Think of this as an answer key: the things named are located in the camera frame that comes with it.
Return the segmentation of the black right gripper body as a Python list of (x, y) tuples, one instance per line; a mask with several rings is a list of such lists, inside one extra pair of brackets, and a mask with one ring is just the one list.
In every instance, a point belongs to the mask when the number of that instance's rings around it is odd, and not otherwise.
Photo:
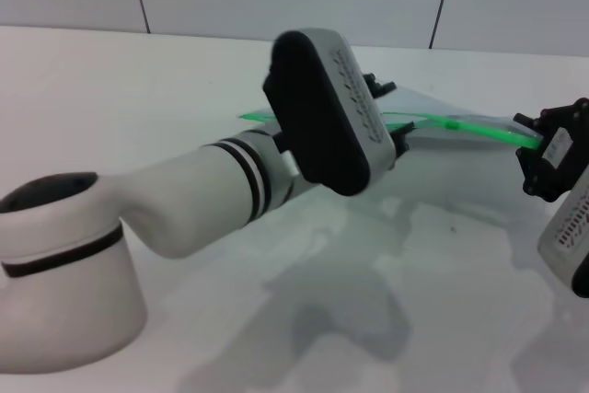
[(543, 140), (533, 173), (535, 193), (555, 202), (572, 189), (588, 166), (588, 99), (544, 109), (538, 120)]

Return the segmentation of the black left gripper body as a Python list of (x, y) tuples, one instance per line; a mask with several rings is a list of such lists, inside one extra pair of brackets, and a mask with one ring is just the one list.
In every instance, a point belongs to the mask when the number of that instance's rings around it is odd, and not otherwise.
[(404, 133), (391, 133), (390, 137), (395, 146), (396, 157), (400, 158), (409, 150), (409, 145), (406, 142), (406, 136)]

